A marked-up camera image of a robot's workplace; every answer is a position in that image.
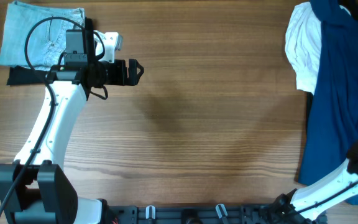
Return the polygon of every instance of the black cable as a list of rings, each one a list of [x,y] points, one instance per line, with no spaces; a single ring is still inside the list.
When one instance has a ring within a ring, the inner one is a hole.
[[[104,57],[104,53],[106,52],[106,49],[104,48],[102,38],[100,38],[99,34],[97,32],[93,32],[93,34],[96,35],[99,38],[100,42],[102,43],[103,52],[101,52],[99,55],[96,56],[96,59],[100,60]]]
[[[31,161],[34,159],[35,155],[37,154],[38,152],[38,149],[39,149],[39,146],[42,142],[42,140],[44,139],[44,136],[45,136],[45,133],[47,132],[47,129],[49,127],[49,124],[50,124],[50,121],[52,120],[52,116],[53,116],[53,112],[54,112],[54,109],[55,109],[55,95],[53,93],[53,90],[52,88],[50,87],[50,85],[46,82],[46,79],[45,77],[40,77],[36,74],[35,72],[35,68],[32,66],[32,64],[30,63],[30,60],[29,60],[29,54],[27,53],[27,48],[29,46],[29,39],[30,39],[30,36],[31,34],[33,33],[33,31],[35,30],[35,28],[37,28],[41,23],[45,22],[45,21],[51,21],[51,20],[54,20],[54,19],[61,19],[61,20],[64,20],[64,21],[68,21],[68,22],[71,22],[73,23],[74,25],[76,25],[77,27],[79,27],[81,30],[84,30],[84,27],[82,27],[80,24],[78,24],[77,22],[74,22],[70,19],[67,19],[67,18],[64,18],[64,17],[49,17],[49,18],[46,18],[46,19],[42,19],[41,21],[39,21],[38,23],[36,23],[32,28],[31,30],[29,31],[29,33],[27,34],[27,38],[25,39],[25,44],[24,44],[24,57],[25,57],[25,61],[27,62],[27,64],[29,65],[29,67],[31,68],[31,70],[33,71],[34,75],[37,76],[43,83],[44,85],[46,86],[48,92],[49,92],[49,95],[50,95],[50,110],[49,110],[49,114],[48,114],[48,118],[44,124],[44,127],[42,128],[41,130],[41,133],[40,133],[40,136],[37,140],[37,142],[35,143],[35,146],[29,156],[29,158],[27,159],[27,161],[25,162],[23,168],[20,170],[19,174],[17,175],[17,177],[15,178],[15,181],[12,183],[11,187],[9,188],[9,190],[7,191],[7,194],[4,198],[4,200],[1,202],[1,206],[0,206],[0,218],[1,218],[1,215],[7,205],[7,202],[9,201],[14,189],[17,187],[17,185],[19,184],[19,182],[22,180],[23,176],[24,176],[24,173],[25,173],[25,170],[26,168],[28,168],[28,166],[30,165]]]
[[[102,88],[103,88],[103,91],[104,91],[104,96],[102,96],[100,94],[97,94],[97,93],[94,93],[92,91],[89,91],[89,93],[91,93],[94,96],[99,97],[102,100],[107,100],[107,98],[109,98],[109,94],[107,93],[107,89],[106,89],[106,87],[104,85],[102,86]]]
[[[58,60],[58,62],[57,62],[58,65],[60,65],[60,64],[62,63],[62,59],[63,59],[63,57],[65,56],[65,54],[66,54],[66,52],[62,52],[62,53],[60,54],[59,60]]]

